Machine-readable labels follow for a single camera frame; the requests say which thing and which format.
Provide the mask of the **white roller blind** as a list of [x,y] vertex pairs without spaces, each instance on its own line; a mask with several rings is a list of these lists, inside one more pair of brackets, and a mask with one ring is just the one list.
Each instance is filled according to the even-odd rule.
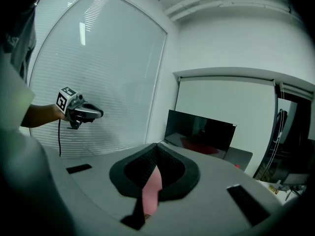
[[231,146],[252,152],[252,162],[260,163],[273,129],[274,83],[250,79],[182,79],[175,109],[235,124]]

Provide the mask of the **small black monitor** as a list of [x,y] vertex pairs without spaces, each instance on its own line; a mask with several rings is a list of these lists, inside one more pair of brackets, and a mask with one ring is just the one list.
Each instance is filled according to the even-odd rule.
[[285,180],[280,182],[279,190],[286,193],[285,201],[288,200],[291,193],[300,197],[306,190],[309,174],[288,174]]

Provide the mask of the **wide black monitor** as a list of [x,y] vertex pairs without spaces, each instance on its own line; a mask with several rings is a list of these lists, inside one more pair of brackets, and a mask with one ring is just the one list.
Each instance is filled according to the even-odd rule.
[[164,140],[172,145],[223,159],[237,125],[169,110]]

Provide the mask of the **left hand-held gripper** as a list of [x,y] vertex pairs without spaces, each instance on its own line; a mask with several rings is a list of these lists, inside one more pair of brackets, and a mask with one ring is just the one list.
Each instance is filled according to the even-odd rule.
[[93,122],[103,117],[101,108],[86,101],[82,93],[69,87],[59,90],[56,106],[70,122],[70,129],[78,129],[82,123]]

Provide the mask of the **grey laptop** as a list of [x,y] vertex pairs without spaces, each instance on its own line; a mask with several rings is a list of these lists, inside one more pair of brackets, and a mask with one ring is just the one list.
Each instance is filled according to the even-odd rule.
[[251,158],[252,158],[251,152],[230,147],[226,152],[225,156],[223,157],[223,160],[233,165],[235,164],[240,165],[241,167],[240,169],[242,171],[245,171]]

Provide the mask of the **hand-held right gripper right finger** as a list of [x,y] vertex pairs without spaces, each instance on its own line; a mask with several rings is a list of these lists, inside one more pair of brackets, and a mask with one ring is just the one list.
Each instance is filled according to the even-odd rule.
[[182,199],[200,180],[200,169],[194,161],[162,144],[157,144],[157,167],[162,179],[160,202]]

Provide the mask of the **person's left forearm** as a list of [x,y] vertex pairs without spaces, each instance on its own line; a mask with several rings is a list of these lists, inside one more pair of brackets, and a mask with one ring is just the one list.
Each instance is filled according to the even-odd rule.
[[57,120],[67,121],[65,115],[55,104],[44,106],[30,105],[23,118],[21,126],[26,128],[36,128]]

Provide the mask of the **person's grey shirt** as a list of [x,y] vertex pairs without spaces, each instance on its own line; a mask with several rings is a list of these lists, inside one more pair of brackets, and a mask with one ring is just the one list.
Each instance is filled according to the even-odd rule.
[[16,130],[31,105],[34,93],[27,86],[36,45],[34,2],[22,5],[0,34],[0,130]]

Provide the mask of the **black door frame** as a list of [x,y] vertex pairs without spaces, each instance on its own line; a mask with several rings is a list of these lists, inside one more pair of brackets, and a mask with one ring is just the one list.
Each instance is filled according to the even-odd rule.
[[276,130],[276,126],[277,126],[277,115],[278,115],[278,96],[282,96],[282,90],[283,90],[283,83],[282,82],[276,82],[275,80],[272,81],[274,83],[274,103],[275,103],[275,110],[274,110],[274,115],[273,115],[273,125],[272,125],[272,131],[271,131],[271,135],[270,135],[270,139],[267,145],[267,149],[261,159],[261,162],[256,170],[256,172],[253,175],[253,178],[256,179],[257,175],[259,174],[264,161],[266,160],[266,157],[268,155],[268,152],[270,150],[271,144],[272,144],[272,140],[273,140],[273,136]]

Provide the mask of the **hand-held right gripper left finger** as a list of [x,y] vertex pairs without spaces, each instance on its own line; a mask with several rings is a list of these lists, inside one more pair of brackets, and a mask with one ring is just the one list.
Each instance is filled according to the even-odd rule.
[[150,144],[111,167],[109,177],[120,194],[141,198],[142,189],[157,166],[156,147],[156,143]]

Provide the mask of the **glass partition with blinds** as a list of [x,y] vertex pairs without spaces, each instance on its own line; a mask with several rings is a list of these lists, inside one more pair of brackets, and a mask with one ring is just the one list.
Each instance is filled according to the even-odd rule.
[[71,130],[65,121],[30,133],[62,157],[145,143],[166,32],[124,0],[40,0],[28,74],[35,105],[69,87],[104,115]]

